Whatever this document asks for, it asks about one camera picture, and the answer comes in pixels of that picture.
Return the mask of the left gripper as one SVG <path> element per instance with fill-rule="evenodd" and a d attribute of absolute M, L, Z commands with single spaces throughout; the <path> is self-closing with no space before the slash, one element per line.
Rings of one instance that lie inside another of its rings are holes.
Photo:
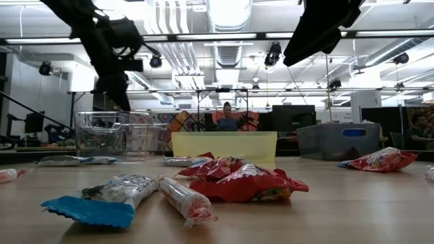
<path fill-rule="evenodd" d="M 134 22 L 127 18 L 81 18 L 81 43 L 99 76 L 93 93 L 105 94 L 123 111 L 131 111 L 124 72 L 143 70 L 143 61 L 134 57 L 142 42 Z"/>

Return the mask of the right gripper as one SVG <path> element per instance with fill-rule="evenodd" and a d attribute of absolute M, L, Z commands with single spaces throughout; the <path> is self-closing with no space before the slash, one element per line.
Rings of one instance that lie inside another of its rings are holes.
<path fill-rule="evenodd" d="M 339 26 L 351 27 L 365 0 L 302 0 L 304 12 L 283 54 L 292 66 L 317 52 L 330 54 L 339 42 Z"/>

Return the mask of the Smarties candy roll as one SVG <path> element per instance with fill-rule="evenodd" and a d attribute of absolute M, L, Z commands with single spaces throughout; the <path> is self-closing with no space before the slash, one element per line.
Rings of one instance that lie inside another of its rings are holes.
<path fill-rule="evenodd" d="M 0 170 L 0 184 L 11 182 L 27 173 L 23 169 L 2 169 Z"/>
<path fill-rule="evenodd" d="M 48 156 L 40 159 L 37 165 L 42 167 L 64 167 L 64 166 L 76 166 L 81 164 L 84 160 L 83 157 L 75 157 L 70 155 L 56 155 Z"/>
<path fill-rule="evenodd" d="M 161 176 L 158 183 L 159 191 L 185 219 L 184 225 L 186 227 L 218 220 L 218 217 L 213 214 L 214 208 L 206 196 L 173 178 Z"/>

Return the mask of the clear plastic bin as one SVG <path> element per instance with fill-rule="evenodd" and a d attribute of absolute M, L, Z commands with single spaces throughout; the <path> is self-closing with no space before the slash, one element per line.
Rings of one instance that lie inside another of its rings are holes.
<path fill-rule="evenodd" d="M 146 112 L 77 112 L 75 146 L 79 157 L 145 161 L 166 151 L 170 132 Z"/>

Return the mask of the colourful patterned quilt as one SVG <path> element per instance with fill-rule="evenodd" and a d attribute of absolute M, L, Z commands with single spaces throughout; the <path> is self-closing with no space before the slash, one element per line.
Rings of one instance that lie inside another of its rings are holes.
<path fill-rule="evenodd" d="M 170 132 L 178 131 L 201 131 L 205 123 L 205 116 L 202 113 L 189 113 L 185 110 L 174 113 L 156 113 L 154 122 L 164 124 Z"/>

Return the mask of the large black monitor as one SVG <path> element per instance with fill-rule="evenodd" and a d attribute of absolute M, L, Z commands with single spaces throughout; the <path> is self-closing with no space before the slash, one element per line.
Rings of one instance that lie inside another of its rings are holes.
<path fill-rule="evenodd" d="M 273 129 L 276 131 L 296 131 L 317 122 L 313 105 L 273 105 L 272 109 Z"/>

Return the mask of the white pillar cabinet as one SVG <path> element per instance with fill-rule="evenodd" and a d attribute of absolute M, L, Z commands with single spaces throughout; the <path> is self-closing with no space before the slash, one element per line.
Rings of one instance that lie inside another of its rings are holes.
<path fill-rule="evenodd" d="M 351 94 L 351 112 L 353 123 L 361 123 L 363 108 L 380 108 L 382 106 L 380 91 L 355 91 Z"/>

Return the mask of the small black monitor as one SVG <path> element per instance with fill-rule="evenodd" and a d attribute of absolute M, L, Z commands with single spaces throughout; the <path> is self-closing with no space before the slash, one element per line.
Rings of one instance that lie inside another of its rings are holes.
<path fill-rule="evenodd" d="M 26 134 L 39 133 L 43 131 L 44 117 L 39 113 L 30 113 L 24 120 L 24 132 Z"/>

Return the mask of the grey plastic bin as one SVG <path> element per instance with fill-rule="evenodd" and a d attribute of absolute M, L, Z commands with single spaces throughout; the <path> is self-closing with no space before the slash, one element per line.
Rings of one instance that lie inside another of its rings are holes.
<path fill-rule="evenodd" d="M 323 161 L 336 160 L 333 154 L 355 147 L 360 157 L 379 150 L 378 123 L 326 123 L 296 130 L 300 156 Z"/>

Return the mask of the orange cloth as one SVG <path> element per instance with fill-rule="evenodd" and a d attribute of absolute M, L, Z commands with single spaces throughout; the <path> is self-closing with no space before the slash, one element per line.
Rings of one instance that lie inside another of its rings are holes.
<path fill-rule="evenodd" d="M 212 113 L 212 121 L 216 125 L 217 120 L 223 118 L 224 113 L 221 111 Z M 243 119 L 245 125 L 238 131 L 257 131 L 259 127 L 259 113 L 252 111 L 243 111 L 232 113 L 231 116 L 235 119 Z"/>

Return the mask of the black partition panel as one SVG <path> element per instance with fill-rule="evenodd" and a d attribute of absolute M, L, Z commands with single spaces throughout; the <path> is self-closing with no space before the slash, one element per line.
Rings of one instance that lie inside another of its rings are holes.
<path fill-rule="evenodd" d="M 384 147 L 394 146 L 391 132 L 401 133 L 401 113 L 399 107 L 363 108 L 361 118 L 378 123 L 381 126 L 381 136 L 387 141 L 380 142 Z"/>

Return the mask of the person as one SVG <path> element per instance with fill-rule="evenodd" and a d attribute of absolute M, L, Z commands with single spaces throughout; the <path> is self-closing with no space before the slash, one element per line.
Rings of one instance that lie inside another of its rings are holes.
<path fill-rule="evenodd" d="M 225 102 L 223 106 L 223 118 L 217 120 L 217 130 L 218 131 L 238 131 L 245 125 L 243 119 L 235 119 L 231 116 L 232 108 L 229 102 Z"/>
<path fill-rule="evenodd" d="M 427 118 L 416 114 L 412 117 L 412 127 L 406 131 L 404 136 L 404 148 L 406 150 L 427 150 L 429 142 L 434 141 L 426 132 Z"/>

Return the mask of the yellow plastic bin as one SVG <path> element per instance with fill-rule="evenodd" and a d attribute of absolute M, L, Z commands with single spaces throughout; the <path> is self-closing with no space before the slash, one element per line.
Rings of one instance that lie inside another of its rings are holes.
<path fill-rule="evenodd" d="M 212 153 L 215 157 L 237 157 L 257 165 L 275 163 L 275 131 L 196 131 L 173 132 L 175 157 Z"/>

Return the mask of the silver ventilation duct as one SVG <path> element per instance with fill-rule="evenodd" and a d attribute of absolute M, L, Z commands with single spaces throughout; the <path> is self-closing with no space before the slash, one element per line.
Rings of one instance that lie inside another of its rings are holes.
<path fill-rule="evenodd" d="M 252 15 L 253 0 L 205 0 L 208 25 L 211 33 L 247 32 Z M 243 53 L 241 46 L 214 47 L 218 66 L 235 68 Z"/>

